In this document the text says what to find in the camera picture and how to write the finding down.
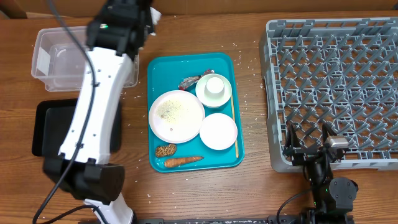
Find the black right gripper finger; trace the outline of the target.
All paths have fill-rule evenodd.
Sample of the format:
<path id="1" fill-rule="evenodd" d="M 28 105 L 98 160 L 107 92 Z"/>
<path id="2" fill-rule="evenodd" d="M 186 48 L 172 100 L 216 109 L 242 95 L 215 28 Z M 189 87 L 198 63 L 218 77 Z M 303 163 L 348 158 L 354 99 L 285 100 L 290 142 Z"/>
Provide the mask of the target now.
<path id="1" fill-rule="evenodd" d="M 331 126 L 327 123 L 322 124 L 322 136 L 329 137 L 329 136 L 336 136 L 334 130 L 332 130 Z"/>
<path id="2" fill-rule="evenodd" d="M 297 137 L 295 128 L 292 124 L 287 128 L 286 148 L 301 147 L 300 139 Z"/>

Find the pink white bowl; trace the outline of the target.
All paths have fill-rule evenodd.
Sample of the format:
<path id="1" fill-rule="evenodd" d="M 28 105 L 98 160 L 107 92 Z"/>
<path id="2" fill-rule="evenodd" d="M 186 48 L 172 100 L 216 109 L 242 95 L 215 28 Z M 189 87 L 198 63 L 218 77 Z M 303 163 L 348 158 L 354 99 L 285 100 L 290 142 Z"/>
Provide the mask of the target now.
<path id="1" fill-rule="evenodd" d="M 213 150 L 225 150 L 234 144 L 233 120 L 223 113 L 207 116 L 200 128 L 200 139 Z"/>

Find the wooden chopstick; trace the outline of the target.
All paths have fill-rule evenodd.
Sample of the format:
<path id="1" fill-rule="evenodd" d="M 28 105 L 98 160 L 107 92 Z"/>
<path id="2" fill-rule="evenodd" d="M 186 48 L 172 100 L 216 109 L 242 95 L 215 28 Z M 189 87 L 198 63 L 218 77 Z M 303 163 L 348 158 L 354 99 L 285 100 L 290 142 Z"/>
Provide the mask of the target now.
<path id="1" fill-rule="evenodd" d="M 236 117 L 235 117 L 235 111 L 234 111 L 234 100 L 233 100 L 233 95 L 231 94 L 231 117 L 233 120 L 233 130 L 234 130 L 234 148 L 235 148 L 235 155 L 236 158 L 239 158 L 239 149 L 238 149 L 238 142 L 237 142 L 237 137 L 238 137 L 238 127 L 236 125 Z"/>

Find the red silver snack wrapper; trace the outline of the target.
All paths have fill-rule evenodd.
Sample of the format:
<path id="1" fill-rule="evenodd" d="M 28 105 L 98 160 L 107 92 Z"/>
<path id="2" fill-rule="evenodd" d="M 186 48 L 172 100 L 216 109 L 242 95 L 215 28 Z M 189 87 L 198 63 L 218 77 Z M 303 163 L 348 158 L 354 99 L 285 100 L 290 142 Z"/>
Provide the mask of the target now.
<path id="1" fill-rule="evenodd" d="M 196 75 L 192 77 L 187 77 L 184 78 L 182 82 L 178 84 L 178 89 L 179 90 L 187 90 L 190 88 L 192 85 L 196 84 L 202 77 L 208 74 L 215 73 L 214 70 L 206 70 L 202 75 Z"/>

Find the white cup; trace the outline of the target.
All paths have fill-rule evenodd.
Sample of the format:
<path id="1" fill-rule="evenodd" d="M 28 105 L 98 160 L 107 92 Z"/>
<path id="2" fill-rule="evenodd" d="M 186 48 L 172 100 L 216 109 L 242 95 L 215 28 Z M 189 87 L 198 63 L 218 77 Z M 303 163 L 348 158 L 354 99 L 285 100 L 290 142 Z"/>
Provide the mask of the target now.
<path id="1" fill-rule="evenodd" d="M 205 85 L 205 95 L 209 98 L 220 98 L 224 94 L 224 82 L 221 78 L 211 77 Z"/>

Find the white napkin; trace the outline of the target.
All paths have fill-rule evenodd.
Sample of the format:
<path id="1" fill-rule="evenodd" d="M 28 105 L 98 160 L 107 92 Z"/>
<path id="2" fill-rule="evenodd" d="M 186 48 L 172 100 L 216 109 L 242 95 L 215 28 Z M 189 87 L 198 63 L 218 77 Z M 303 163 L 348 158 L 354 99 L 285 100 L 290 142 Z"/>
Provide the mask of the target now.
<path id="1" fill-rule="evenodd" d="M 155 33 L 155 25 L 157 25 L 158 22 L 160 21 L 160 18 L 162 16 L 162 14 L 158 10 L 154 9 L 153 7 L 150 7 L 150 13 L 151 13 L 151 19 L 152 19 L 152 25 L 151 25 L 151 28 L 150 28 L 150 35 L 155 36 L 156 35 L 156 33 Z"/>

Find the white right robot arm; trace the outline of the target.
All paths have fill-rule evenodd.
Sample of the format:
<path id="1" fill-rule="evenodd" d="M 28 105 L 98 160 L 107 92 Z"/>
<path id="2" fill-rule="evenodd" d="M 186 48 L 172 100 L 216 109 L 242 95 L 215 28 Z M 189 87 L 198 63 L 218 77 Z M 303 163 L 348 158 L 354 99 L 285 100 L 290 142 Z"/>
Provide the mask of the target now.
<path id="1" fill-rule="evenodd" d="M 322 125 L 321 145 L 304 148 L 295 128 L 290 125 L 283 155 L 292 159 L 293 166 L 300 166 L 310 184 L 304 190 L 287 199 L 278 209 L 277 223 L 353 223 L 348 213 L 353 210 L 358 184 L 346 177 L 334 177 L 331 163 L 339 161 L 348 148 L 348 140 L 336 134 L 327 124 Z M 282 209 L 291 201 L 312 193 L 313 207 L 304 208 L 298 215 L 282 215 Z"/>

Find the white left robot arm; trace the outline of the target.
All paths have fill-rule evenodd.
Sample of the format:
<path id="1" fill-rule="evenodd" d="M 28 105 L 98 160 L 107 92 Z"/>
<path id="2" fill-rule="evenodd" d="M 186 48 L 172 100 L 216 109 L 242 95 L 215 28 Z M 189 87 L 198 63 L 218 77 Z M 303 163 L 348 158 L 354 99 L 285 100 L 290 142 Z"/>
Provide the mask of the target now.
<path id="1" fill-rule="evenodd" d="M 124 167 L 109 161 L 110 141 L 126 78 L 160 17 L 149 0 L 104 4 L 79 46 L 86 68 L 69 130 L 58 154 L 44 160 L 43 171 L 55 189 L 83 201 L 101 223 L 136 221 L 121 193 Z"/>

